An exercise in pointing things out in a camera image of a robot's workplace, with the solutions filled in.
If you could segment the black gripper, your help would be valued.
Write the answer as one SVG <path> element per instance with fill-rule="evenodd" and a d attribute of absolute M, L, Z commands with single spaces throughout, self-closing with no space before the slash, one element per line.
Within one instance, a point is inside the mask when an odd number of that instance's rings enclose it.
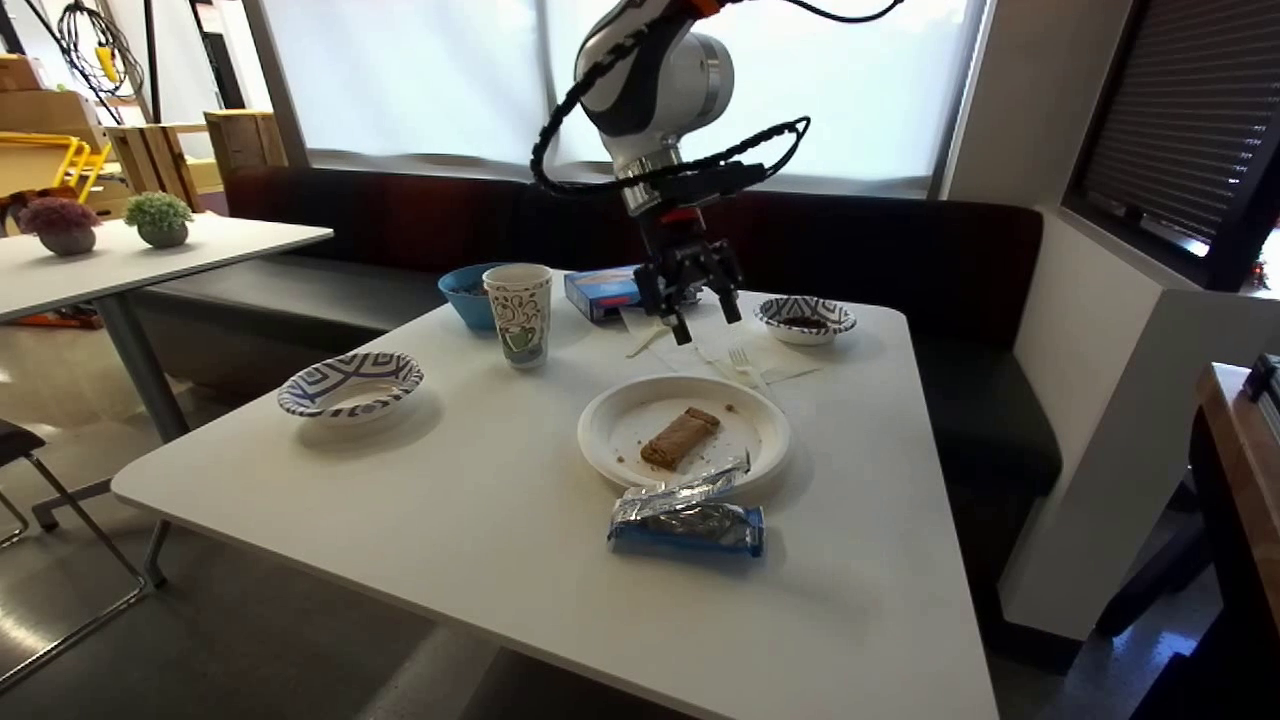
<path fill-rule="evenodd" d="M 741 262 L 701 208 L 655 208 L 641 216 L 643 260 L 634 266 L 641 302 L 660 312 L 675 343 L 693 343 L 684 302 L 712 288 L 728 322 L 741 322 Z"/>

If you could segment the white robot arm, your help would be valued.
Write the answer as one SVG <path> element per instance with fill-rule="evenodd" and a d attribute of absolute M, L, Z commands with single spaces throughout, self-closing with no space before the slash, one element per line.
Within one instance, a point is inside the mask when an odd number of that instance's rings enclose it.
<path fill-rule="evenodd" d="M 701 288 L 721 295 L 728 322 L 741 320 L 741 266 L 703 213 L 675 193 L 678 138 L 725 115 L 731 100 L 731 55 L 693 24 L 725 0 L 615 0 L 575 50 L 575 75 L 594 85 L 584 113 L 594 124 L 627 216 L 641 223 L 649 260 L 634 266 L 641 302 L 686 343 L 684 309 Z"/>

